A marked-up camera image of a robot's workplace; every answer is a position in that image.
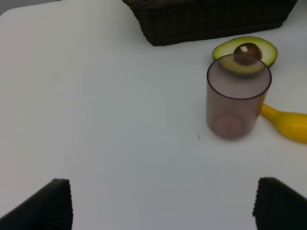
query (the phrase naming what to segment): translucent purple cup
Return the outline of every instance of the translucent purple cup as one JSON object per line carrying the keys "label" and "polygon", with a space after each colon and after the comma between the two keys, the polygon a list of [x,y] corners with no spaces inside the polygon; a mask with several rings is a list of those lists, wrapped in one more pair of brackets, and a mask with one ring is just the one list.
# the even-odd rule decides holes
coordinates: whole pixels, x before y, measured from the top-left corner
{"label": "translucent purple cup", "polygon": [[248,55],[226,55],[210,65],[207,82],[206,120],[212,132],[226,139],[250,133],[272,83],[267,65]]}

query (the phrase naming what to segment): wicker basket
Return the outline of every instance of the wicker basket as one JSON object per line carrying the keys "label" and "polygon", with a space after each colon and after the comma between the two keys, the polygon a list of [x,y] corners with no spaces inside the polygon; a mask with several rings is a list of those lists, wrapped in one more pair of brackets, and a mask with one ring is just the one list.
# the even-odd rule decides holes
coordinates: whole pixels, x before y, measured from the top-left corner
{"label": "wicker basket", "polygon": [[280,27],[297,0],[123,0],[154,46]]}

